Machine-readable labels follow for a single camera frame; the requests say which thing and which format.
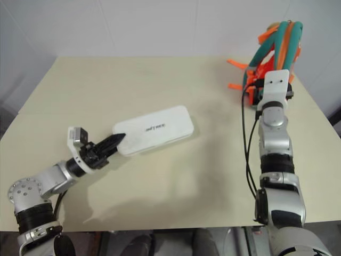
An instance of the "gray floor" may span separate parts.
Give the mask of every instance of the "gray floor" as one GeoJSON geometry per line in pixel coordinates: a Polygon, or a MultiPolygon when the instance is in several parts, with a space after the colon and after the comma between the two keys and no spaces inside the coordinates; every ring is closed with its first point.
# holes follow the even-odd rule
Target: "gray floor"
{"type": "MultiPolygon", "coordinates": [[[[341,221],[308,223],[305,228],[316,233],[333,255],[341,255],[341,221]]],[[[222,227],[208,230],[220,256],[249,256],[243,228],[222,227]]],[[[150,233],[154,233],[156,239],[155,256],[191,256],[192,232],[192,229],[174,229],[66,234],[71,237],[78,256],[119,256],[134,237],[150,233]]],[[[0,232],[1,256],[18,255],[17,235],[16,232],[0,232]]],[[[270,256],[266,229],[262,227],[254,230],[252,236],[256,255],[270,256]]]]}

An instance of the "orange object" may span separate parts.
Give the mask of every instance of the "orange object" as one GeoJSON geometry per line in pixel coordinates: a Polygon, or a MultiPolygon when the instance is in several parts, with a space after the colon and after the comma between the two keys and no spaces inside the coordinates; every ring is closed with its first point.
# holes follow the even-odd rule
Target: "orange object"
{"type": "Polygon", "coordinates": [[[293,29],[294,23],[291,22],[287,29],[286,29],[286,33],[284,35],[284,39],[283,42],[281,44],[281,48],[280,48],[280,52],[278,54],[278,60],[277,60],[277,66],[276,69],[282,69],[286,55],[287,55],[287,51],[288,51],[288,45],[289,45],[289,41],[290,41],[290,34],[291,34],[291,30],[293,29]]]}
{"type": "Polygon", "coordinates": [[[228,87],[235,90],[243,90],[243,86],[241,84],[229,84],[228,87]]]}
{"type": "Polygon", "coordinates": [[[289,83],[292,83],[293,80],[294,80],[294,75],[290,75],[289,76],[289,83]]]}
{"type": "Polygon", "coordinates": [[[300,53],[301,53],[301,46],[299,45],[298,48],[297,48],[297,51],[296,51],[294,62],[296,62],[296,60],[297,60],[298,56],[300,55],[300,53]]]}
{"type": "Polygon", "coordinates": [[[227,62],[236,66],[237,68],[240,68],[240,69],[245,69],[248,66],[247,64],[240,63],[240,62],[237,62],[237,61],[232,60],[232,59],[228,59],[227,62]]]}
{"type": "Polygon", "coordinates": [[[267,30],[266,32],[262,33],[260,36],[258,36],[258,42],[259,42],[259,44],[263,44],[264,41],[267,40],[268,37],[269,37],[272,33],[276,32],[277,29],[278,29],[278,26],[279,26],[279,25],[276,25],[276,26],[270,28],[269,30],[267,30]]]}
{"type": "Polygon", "coordinates": [[[264,64],[260,64],[257,67],[256,71],[248,70],[246,84],[247,85],[251,84],[257,79],[263,79],[265,77],[265,73],[273,69],[273,62],[274,62],[274,56],[272,56],[268,62],[264,64]]]}
{"type": "Polygon", "coordinates": [[[255,86],[250,86],[247,90],[247,92],[249,93],[249,104],[252,105],[253,101],[254,101],[254,93],[255,93],[255,86]]]}

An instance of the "teal tube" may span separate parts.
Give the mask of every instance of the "teal tube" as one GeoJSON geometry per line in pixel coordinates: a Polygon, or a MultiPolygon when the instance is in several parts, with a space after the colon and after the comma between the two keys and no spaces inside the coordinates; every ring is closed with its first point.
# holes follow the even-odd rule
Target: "teal tube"
{"type": "Polygon", "coordinates": [[[286,30],[287,30],[287,26],[288,26],[288,22],[282,21],[278,27],[277,32],[275,33],[276,38],[275,38],[275,54],[274,54],[273,70],[276,70],[276,67],[277,67],[278,55],[279,55],[279,52],[281,50],[281,44],[283,42],[284,35],[286,33],[286,30]]]}
{"type": "Polygon", "coordinates": [[[297,47],[302,36],[303,24],[301,22],[295,22],[290,34],[290,41],[288,45],[287,55],[283,64],[283,69],[290,70],[291,64],[294,62],[297,47]]]}
{"type": "MultiPolygon", "coordinates": [[[[276,33],[273,33],[271,36],[268,37],[267,40],[264,41],[264,43],[258,48],[256,54],[252,58],[249,64],[249,67],[257,67],[263,61],[263,59],[270,52],[270,49],[274,43],[275,37],[276,37],[276,33]]],[[[243,77],[243,88],[246,85],[246,80],[247,80],[247,74],[245,71],[244,77],[243,77]]]]}

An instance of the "orange strap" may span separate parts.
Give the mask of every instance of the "orange strap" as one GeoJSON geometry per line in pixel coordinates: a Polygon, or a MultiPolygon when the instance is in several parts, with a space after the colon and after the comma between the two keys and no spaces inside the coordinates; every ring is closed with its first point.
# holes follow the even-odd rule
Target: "orange strap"
{"type": "Polygon", "coordinates": [[[284,35],[284,39],[282,41],[280,52],[278,55],[277,67],[276,67],[277,70],[282,69],[283,67],[283,64],[287,55],[288,45],[290,41],[290,34],[291,34],[291,30],[293,29],[293,26],[294,26],[294,22],[291,22],[286,29],[286,33],[284,35]]]}
{"type": "Polygon", "coordinates": [[[259,44],[263,44],[264,41],[267,40],[268,37],[269,37],[272,33],[274,33],[275,31],[277,31],[278,26],[279,26],[279,25],[274,26],[274,27],[270,28],[269,30],[267,30],[266,32],[262,33],[260,36],[258,36],[258,42],[259,42],[259,44]]]}
{"type": "Polygon", "coordinates": [[[232,60],[232,59],[228,59],[227,62],[240,69],[246,69],[248,66],[247,64],[236,62],[235,60],[232,60]]]}
{"type": "Polygon", "coordinates": [[[294,75],[290,75],[290,76],[289,76],[289,83],[292,83],[293,80],[294,80],[294,75]]]}
{"type": "Polygon", "coordinates": [[[298,46],[297,47],[297,51],[296,51],[296,55],[295,55],[295,58],[294,58],[294,62],[296,62],[296,60],[297,60],[298,56],[300,55],[300,53],[301,53],[301,46],[298,46]]]}
{"type": "Polygon", "coordinates": [[[254,103],[255,86],[250,86],[248,89],[248,93],[249,93],[249,104],[252,105],[254,103]]]}
{"type": "Polygon", "coordinates": [[[235,89],[235,90],[243,90],[243,86],[240,84],[228,84],[228,88],[235,89]]]}

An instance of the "white box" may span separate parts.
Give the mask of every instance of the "white box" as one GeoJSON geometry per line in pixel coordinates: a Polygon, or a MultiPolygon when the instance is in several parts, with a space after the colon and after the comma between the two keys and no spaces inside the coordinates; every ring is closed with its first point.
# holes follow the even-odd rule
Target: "white box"
{"type": "Polygon", "coordinates": [[[117,123],[112,131],[126,134],[117,149],[130,156],[186,138],[194,126],[186,107],[176,106],[117,123]]]}

